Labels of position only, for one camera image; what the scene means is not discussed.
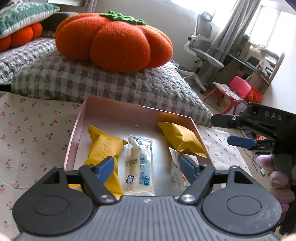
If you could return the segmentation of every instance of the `chair backrest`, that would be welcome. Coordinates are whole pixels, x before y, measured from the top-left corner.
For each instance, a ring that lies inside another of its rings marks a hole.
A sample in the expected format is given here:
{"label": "chair backrest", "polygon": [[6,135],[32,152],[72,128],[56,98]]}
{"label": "chair backrest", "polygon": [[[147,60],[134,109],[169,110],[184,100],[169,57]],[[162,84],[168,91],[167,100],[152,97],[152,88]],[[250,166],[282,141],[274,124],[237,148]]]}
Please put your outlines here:
{"label": "chair backrest", "polygon": [[[206,21],[200,14],[197,15],[194,35],[200,34],[201,36],[214,40],[218,32],[219,28],[215,24]],[[212,44],[210,42],[201,39],[192,43],[190,46],[206,52],[211,45]]]}
{"label": "chair backrest", "polygon": [[239,97],[244,99],[251,90],[251,86],[241,77],[235,76],[230,82],[229,88],[234,91]]}

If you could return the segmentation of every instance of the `pumpkin stem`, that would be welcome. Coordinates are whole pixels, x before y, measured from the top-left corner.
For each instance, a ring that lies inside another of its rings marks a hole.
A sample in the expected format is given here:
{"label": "pumpkin stem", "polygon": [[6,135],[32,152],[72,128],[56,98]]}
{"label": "pumpkin stem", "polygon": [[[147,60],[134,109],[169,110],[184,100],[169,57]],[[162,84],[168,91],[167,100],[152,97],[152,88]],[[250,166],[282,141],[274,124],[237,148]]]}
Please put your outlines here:
{"label": "pumpkin stem", "polygon": [[108,13],[100,13],[100,16],[112,19],[113,21],[122,21],[130,24],[147,25],[143,19],[134,19],[132,16],[124,16],[121,13],[115,13],[114,11],[108,11]]}

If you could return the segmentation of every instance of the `gray office chair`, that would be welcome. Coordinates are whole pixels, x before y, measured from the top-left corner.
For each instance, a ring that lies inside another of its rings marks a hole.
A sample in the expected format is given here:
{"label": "gray office chair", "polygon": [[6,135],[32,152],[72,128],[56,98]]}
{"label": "gray office chair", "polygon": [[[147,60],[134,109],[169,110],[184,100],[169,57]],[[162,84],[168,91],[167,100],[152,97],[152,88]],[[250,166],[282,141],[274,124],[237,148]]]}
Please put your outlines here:
{"label": "gray office chair", "polygon": [[207,12],[204,12],[201,15],[198,14],[194,35],[188,37],[189,41],[184,45],[184,50],[186,52],[199,58],[195,63],[201,61],[197,69],[194,72],[177,69],[179,73],[187,75],[183,79],[195,79],[197,84],[202,88],[201,93],[205,92],[205,86],[201,83],[197,74],[200,71],[202,63],[207,61],[219,69],[224,68],[224,65],[221,62],[206,53],[211,47],[213,48],[212,43],[219,32],[219,28],[211,23],[212,19],[213,17]]}

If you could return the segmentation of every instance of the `pink box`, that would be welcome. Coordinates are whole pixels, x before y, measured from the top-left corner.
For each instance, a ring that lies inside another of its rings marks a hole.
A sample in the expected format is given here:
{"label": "pink box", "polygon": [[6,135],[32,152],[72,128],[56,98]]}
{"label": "pink box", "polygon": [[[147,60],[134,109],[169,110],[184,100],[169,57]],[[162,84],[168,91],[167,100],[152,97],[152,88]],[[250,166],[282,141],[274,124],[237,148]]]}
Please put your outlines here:
{"label": "pink box", "polygon": [[[171,145],[158,127],[158,121],[172,122],[188,128],[204,147],[199,131],[190,117],[127,102],[87,97],[72,131],[64,162],[65,170],[78,169],[87,159],[92,146],[87,128],[92,124],[109,135],[125,140],[129,135],[151,139],[156,195],[180,195],[182,191],[170,176],[171,155],[168,147]],[[127,145],[118,159],[118,176],[122,185],[125,184],[126,152]],[[200,164],[212,165],[207,152],[206,155],[208,158],[198,157]]]}

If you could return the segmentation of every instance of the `checkered quilted cover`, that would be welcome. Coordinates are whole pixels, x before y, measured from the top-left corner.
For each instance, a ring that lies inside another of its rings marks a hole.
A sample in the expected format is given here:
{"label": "checkered quilted cover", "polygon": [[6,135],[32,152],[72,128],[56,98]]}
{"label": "checkered quilted cover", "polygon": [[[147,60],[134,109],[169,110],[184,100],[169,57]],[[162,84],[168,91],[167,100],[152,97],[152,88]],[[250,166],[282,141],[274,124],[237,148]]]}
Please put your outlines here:
{"label": "checkered quilted cover", "polygon": [[16,72],[55,50],[54,38],[54,32],[43,32],[38,39],[0,53],[0,85],[10,85],[11,78]]}
{"label": "checkered quilted cover", "polygon": [[189,116],[211,126],[212,113],[172,63],[136,72],[109,72],[91,62],[71,61],[57,50],[14,75],[12,93],[82,103],[86,95],[100,96]]}

